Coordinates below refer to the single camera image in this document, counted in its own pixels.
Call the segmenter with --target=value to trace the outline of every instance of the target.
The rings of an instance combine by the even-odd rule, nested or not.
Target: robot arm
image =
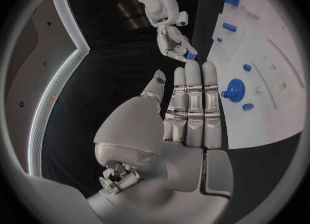
[[[188,24],[187,12],[179,12],[176,0],[138,0],[145,5],[145,13],[151,25],[158,29],[157,41],[164,56],[186,62],[194,59],[197,51],[176,26]]]

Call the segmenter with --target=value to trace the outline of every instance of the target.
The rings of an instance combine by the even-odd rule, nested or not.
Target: led light strip
[[[66,59],[46,87],[37,106],[28,140],[28,171],[42,176],[41,152],[45,129],[58,96],[70,76],[89,53],[89,46],[81,33],[67,0],[53,0],[57,13],[77,49]]]

